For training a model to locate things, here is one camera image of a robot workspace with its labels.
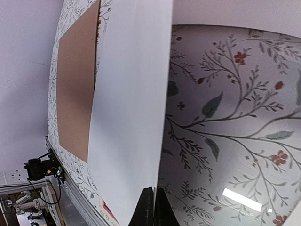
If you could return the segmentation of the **pink wooden picture frame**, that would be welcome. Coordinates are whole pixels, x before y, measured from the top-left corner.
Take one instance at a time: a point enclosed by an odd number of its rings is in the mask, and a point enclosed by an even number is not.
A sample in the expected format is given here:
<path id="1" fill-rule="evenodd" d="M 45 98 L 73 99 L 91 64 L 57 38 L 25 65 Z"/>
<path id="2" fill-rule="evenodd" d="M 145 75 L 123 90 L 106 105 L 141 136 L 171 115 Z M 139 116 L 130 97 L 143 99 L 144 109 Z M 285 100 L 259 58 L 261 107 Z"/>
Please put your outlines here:
<path id="1" fill-rule="evenodd" d="M 110 226 L 119 226 L 119 222 L 116 220 L 115 216 L 106 205 L 102 197 L 99 198 L 99 212 Z"/>

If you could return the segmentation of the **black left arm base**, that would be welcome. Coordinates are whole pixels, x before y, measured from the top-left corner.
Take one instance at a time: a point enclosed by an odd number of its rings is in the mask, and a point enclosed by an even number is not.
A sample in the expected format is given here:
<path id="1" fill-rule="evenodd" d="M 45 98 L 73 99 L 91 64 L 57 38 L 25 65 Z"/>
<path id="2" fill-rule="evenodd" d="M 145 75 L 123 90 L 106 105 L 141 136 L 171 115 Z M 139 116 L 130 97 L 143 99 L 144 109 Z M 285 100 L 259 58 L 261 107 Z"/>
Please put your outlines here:
<path id="1" fill-rule="evenodd" d="M 38 181 L 48 176 L 54 176 L 59 183 L 65 183 L 64 169 L 51 148 L 46 154 L 29 159 L 24 164 L 24 169 L 28 173 L 28 181 Z"/>

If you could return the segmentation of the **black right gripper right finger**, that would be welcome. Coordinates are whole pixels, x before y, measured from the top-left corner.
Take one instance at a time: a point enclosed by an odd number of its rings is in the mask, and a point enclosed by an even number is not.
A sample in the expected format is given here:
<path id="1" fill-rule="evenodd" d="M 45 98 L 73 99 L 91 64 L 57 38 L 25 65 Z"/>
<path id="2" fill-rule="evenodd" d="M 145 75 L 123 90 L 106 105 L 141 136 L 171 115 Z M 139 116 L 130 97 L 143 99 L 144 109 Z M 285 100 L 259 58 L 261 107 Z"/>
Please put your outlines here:
<path id="1" fill-rule="evenodd" d="M 156 225 L 180 226 L 163 188 L 159 188 L 156 195 Z"/>

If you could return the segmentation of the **landscape photo print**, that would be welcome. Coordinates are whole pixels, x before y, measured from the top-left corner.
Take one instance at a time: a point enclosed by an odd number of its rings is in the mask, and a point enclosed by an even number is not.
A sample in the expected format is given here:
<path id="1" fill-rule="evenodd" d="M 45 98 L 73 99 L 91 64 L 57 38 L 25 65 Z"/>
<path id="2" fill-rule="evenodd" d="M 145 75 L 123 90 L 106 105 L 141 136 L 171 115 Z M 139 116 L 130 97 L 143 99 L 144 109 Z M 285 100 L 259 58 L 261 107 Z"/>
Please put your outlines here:
<path id="1" fill-rule="evenodd" d="M 87 165 L 121 226 L 158 181 L 172 15 L 171 0 L 115 0 L 103 40 Z"/>

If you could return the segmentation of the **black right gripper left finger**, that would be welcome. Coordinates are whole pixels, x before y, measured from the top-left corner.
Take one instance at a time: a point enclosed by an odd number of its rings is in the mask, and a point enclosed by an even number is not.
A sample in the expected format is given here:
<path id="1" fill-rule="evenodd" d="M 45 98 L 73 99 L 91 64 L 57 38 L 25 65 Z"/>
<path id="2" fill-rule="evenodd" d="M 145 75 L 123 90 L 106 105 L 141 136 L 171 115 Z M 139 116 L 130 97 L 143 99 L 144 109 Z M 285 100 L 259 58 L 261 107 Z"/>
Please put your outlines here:
<path id="1" fill-rule="evenodd" d="M 153 189 L 144 188 L 133 213 L 133 226 L 153 226 L 153 212 Z"/>

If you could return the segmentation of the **brown cardboard backing board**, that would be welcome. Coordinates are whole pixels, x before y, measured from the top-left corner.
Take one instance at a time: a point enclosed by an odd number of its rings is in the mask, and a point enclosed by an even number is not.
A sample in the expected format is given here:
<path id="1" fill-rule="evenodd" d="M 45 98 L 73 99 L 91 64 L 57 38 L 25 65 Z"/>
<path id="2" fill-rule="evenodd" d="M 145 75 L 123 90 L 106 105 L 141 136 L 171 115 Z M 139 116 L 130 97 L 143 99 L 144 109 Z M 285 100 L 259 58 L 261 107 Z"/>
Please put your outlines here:
<path id="1" fill-rule="evenodd" d="M 97 24 L 100 1 L 81 15 L 59 40 L 57 120 L 61 147 L 87 162 L 95 89 Z"/>

